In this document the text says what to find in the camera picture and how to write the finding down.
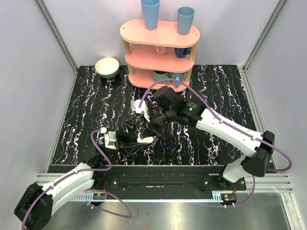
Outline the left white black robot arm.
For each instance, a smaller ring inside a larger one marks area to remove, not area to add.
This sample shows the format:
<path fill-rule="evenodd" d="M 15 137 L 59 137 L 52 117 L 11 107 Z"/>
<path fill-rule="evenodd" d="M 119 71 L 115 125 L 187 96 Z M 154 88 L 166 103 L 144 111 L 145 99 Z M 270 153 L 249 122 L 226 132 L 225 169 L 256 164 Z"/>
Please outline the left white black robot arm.
<path fill-rule="evenodd" d="M 92 131 L 90 138 L 94 149 L 84 152 L 82 163 L 56 180 L 43 185 L 33 183 L 27 187 L 14 210 L 15 216 L 22 222 L 23 230 L 43 229 L 56 211 L 84 191 L 94 193 L 93 199 L 87 200 L 91 208 L 98 207 L 110 195 L 108 190 L 114 189 L 116 185 L 114 179 L 108 179 L 105 173 L 111 170 L 112 163 L 95 141 L 96 133 L 104 134 L 108 150 L 126 147 L 137 151 L 154 141 L 153 137 L 118 134 L 107 131 L 105 127 Z"/>

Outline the white oval charging case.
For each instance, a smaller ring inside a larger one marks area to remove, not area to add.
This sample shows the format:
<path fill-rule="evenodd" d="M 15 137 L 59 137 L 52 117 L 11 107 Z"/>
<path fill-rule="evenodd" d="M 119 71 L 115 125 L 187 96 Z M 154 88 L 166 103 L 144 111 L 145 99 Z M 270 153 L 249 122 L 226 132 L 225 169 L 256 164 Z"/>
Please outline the white oval charging case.
<path fill-rule="evenodd" d="M 137 137 L 137 142 L 139 144 L 151 144 L 154 141 L 154 137 L 145 137 L 145 138 L 141 138 L 140 135 L 138 135 Z"/>

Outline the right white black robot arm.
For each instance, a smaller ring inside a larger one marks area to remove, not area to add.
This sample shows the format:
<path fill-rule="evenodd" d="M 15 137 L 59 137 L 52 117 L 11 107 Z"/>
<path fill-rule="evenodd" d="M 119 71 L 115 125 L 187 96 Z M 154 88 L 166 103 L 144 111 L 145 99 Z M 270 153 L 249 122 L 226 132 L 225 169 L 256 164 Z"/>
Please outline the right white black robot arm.
<path fill-rule="evenodd" d="M 154 93 L 160 111 L 150 116 L 145 102 L 136 100 L 131 104 L 134 112 L 147 120 L 140 132 L 141 139 L 159 136 L 162 127 L 171 122 L 209 132 L 232 144 L 242 152 L 233 163 L 226 164 L 216 178 L 219 187 L 228 190 L 241 178 L 252 175 L 263 177 L 273 154 L 271 145 L 275 135 L 260 133 L 227 119 L 213 111 L 198 99 L 183 99 L 172 88 L 163 86 Z"/>

